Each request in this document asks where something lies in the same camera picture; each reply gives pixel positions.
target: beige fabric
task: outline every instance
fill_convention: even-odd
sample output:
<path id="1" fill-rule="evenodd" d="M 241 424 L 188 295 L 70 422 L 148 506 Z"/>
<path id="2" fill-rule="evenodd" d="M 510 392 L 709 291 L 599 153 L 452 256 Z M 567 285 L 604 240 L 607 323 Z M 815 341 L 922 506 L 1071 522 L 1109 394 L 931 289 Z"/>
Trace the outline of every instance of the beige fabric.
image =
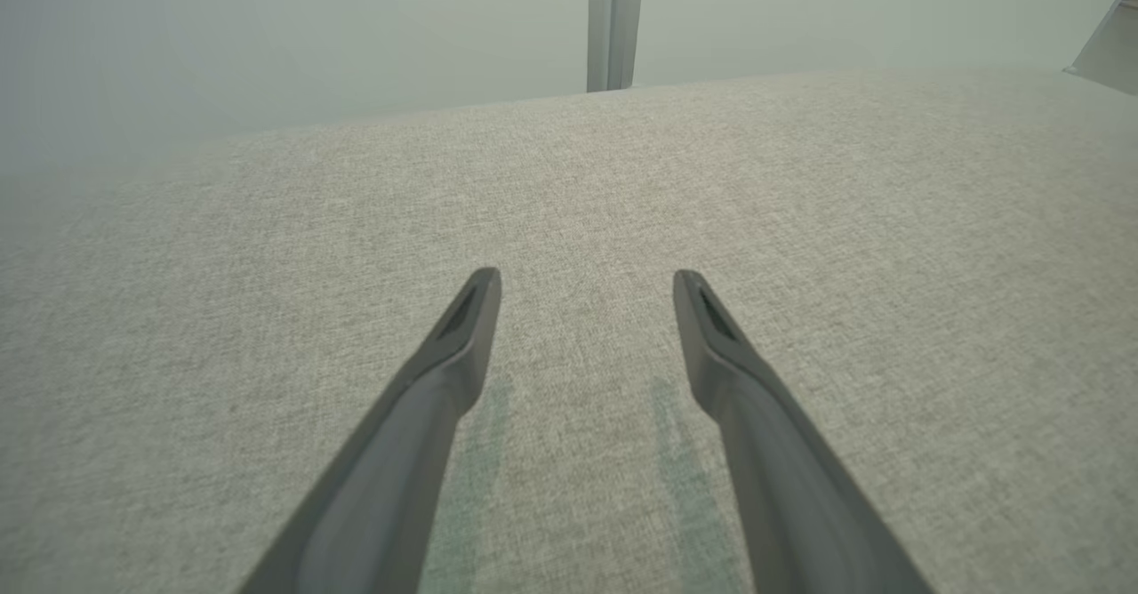
<path id="1" fill-rule="evenodd" d="M 942 592 L 1138 583 L 1138 100 L 789 75 L 3 176 L 0 591 L 239 585 L 468 273 L 423 592 L 736 592 L 702 271 Z"/>

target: textured fabric surface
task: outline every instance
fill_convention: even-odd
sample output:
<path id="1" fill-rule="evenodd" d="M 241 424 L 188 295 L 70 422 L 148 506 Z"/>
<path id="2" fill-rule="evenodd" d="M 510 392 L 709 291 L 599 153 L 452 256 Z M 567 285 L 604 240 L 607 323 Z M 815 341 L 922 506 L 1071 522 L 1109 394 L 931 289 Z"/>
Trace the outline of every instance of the textured fabric surface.
<path id="1" fill-rule="evenodd" d="M 5 176 L 0 591 L 224 592 L 476 266 L 423 592 L 740 592 L 702 271 L 942 592 L 1138 583 L 1138 100 L 735 80 Z"/>

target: background wall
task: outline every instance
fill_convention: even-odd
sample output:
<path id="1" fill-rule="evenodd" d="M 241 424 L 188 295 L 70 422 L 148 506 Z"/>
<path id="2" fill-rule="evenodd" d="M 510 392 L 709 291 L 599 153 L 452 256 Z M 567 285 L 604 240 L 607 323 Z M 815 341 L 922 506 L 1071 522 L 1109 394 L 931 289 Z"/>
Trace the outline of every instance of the background wall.
<path id="1" fill-rule="evenodd" d="M 586 16 L 586 0 L 0 0 L 0 160 L 582 92 Z"/>
<path id="2" fill-rule="evenodd" d="M 1070 66 L 1114 0 L 643 0 L 635 83 L 841 67 Z"/>

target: gray woven fabric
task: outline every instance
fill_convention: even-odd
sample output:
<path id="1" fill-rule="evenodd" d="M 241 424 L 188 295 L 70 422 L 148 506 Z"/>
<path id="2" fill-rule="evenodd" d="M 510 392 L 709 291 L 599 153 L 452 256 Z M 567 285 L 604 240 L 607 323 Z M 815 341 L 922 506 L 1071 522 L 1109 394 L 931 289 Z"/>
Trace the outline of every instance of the gray woven fabric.
<path id="1" fill-rule="evenodd" d="M 937 588 L 1138 583 L 1138 100 L 1074 76 L 531 100 L 0 192 L 0 591 L 237 587 L 480 265 L 423 592 L 750 586 L 681 266 Z"/>

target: white wall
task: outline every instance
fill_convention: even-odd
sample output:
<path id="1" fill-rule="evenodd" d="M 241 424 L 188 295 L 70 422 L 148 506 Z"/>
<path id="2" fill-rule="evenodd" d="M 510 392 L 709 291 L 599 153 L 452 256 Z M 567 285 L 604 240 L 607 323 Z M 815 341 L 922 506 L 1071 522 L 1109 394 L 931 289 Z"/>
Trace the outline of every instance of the white wall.
<path id="1" fill-rule="evenodd" d="M 0 160 L 585 91 L 586 0 L 0 0 Z"/>
<path id="2" fill-rule="evenodd" d="M 634 83 L 841 67 L 1069 67 L 1114 0 L 643 0 Z"/>

